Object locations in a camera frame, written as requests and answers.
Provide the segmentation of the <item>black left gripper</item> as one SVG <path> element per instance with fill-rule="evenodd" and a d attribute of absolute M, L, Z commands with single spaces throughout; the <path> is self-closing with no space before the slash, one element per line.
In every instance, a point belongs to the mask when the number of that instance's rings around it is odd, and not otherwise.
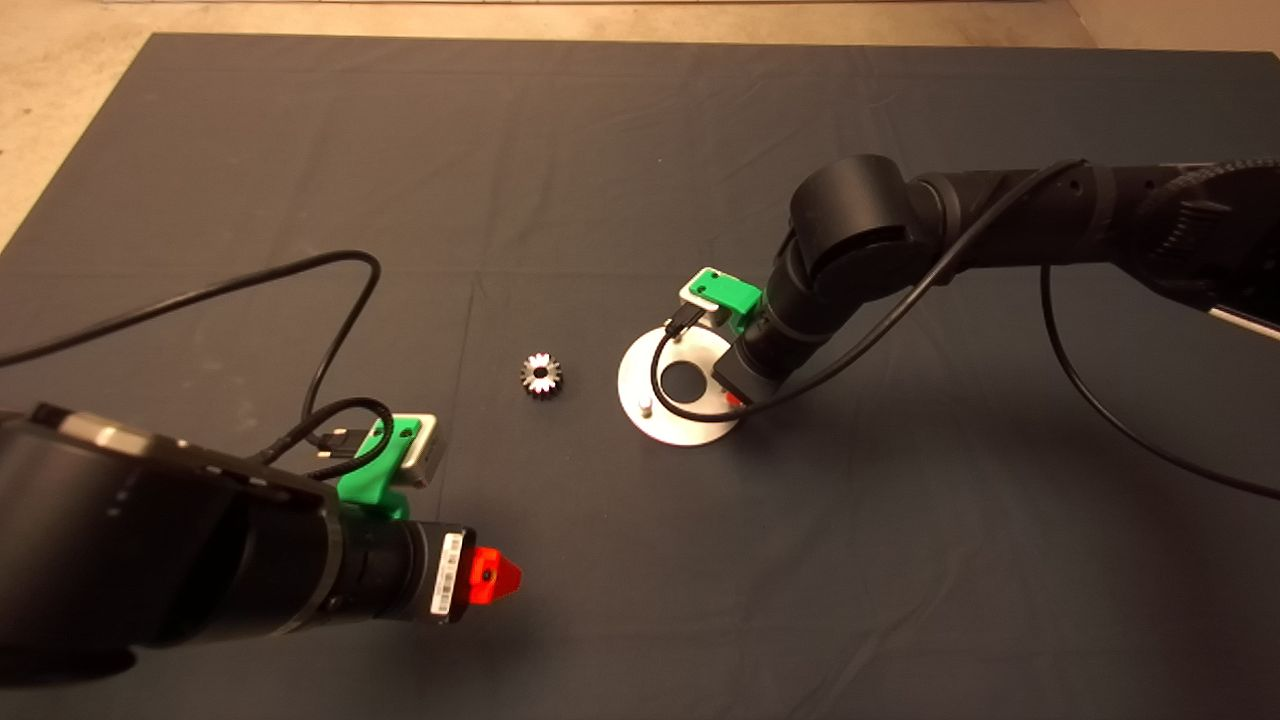
<path fill-rule="evenodd" d="M 408 521 L 406 529 L 411 550 L 402 602 L 406 621 L 454 624 L 470 603 L 488 606 L 521 587 L 522 569 L 497 548 L 476 547 L 474 528 Z"/>

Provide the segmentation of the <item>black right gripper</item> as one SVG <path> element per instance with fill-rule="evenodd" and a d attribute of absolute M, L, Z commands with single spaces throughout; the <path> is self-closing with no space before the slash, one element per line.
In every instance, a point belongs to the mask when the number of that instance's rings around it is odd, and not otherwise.
<path fill-rule="evenodd" d="M 742 407 L 773 398 L 790 378 L 791 368 L 786 361 L 756 352 L 746 338 L 736 338 L 713 364 L 712 375 L 728 391 L 727 405 Z"/>

